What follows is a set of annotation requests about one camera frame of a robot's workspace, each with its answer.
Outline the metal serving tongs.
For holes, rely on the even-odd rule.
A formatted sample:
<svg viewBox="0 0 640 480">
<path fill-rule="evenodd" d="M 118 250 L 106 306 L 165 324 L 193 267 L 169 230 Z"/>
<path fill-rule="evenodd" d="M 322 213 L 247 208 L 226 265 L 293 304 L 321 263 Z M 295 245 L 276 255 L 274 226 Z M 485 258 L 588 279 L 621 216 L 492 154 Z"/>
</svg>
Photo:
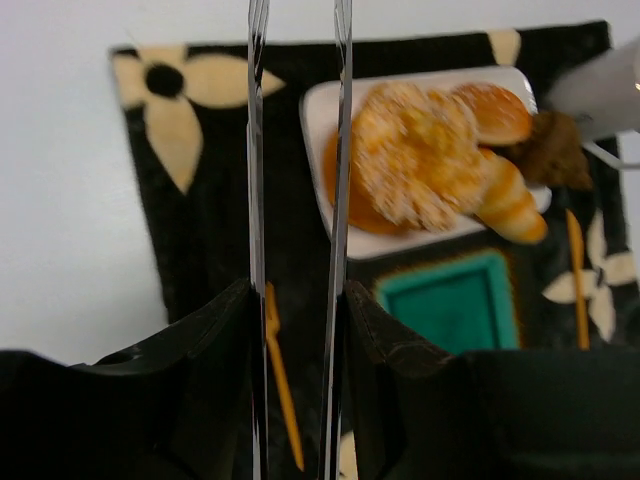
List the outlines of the metal serving tongs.
<svg viewBox="0 0 640 480">
<path fill-rule="evenodd" d="M 253 290 L 252 447 L 257 479 L 294 471 L 277 444 L 285 430 L 267 344 L 267 288 L 280 296 L 282 357 L 300 397 L 300 429 L 311 479 L 339 477 L 342 436 L 342 331 L 345 320 L 348 150 L 352 119 L 352 5 L 332 3 L 334 42 L 286 48 L 266 42 L 269 5 L 248 9 L 247 177 L 249 272 Z M 317 208 L 321 161 L 309 155 L 301 107 L 306 89 L 337 78 L 330 132 L 338 142 L 337 190 L 327 214 Z"/>
</svg>

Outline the large sugared ring bread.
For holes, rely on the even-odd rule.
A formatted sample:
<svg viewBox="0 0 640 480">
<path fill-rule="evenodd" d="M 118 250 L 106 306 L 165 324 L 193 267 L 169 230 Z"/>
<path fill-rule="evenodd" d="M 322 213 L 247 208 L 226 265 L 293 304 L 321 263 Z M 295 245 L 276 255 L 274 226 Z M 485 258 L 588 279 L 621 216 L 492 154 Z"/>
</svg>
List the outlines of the large sugared ring bread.
<svg viewBox="0 0 640 480">
<path fill-rule="evenodd" d="M 352 119 L 349 223 L 379 235 L 449 231 L 478 211 L 495 172 L 460 96 L 376 84 Z"/>
</svg>

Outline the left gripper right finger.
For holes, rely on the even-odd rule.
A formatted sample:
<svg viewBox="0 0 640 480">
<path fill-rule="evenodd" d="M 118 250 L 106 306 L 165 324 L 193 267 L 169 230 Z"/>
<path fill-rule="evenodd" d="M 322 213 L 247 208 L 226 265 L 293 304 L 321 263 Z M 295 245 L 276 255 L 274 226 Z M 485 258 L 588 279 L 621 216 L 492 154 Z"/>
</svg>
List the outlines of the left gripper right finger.
<svg viewBox="0 0 640 480">
<path fill-rule="evenodd" d="M 635 479 L 634 350 L 453 356 L 346 285 L 345 356 L 363 479 Z"/>
</svg>

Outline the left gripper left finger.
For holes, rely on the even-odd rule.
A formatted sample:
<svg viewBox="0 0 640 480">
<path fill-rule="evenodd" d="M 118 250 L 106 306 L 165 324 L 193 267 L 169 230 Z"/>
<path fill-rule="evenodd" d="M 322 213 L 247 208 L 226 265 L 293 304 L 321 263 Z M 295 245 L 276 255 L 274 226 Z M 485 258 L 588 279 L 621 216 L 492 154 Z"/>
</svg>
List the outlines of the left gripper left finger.
<svg viewBox="0 0 640 480">
<path fill-rule="evenodd" d="M 248 419 L 250 285 L 240 279 L 93 365 L 1 354 L 5 479 L 228 479 Z"/>
</svg>

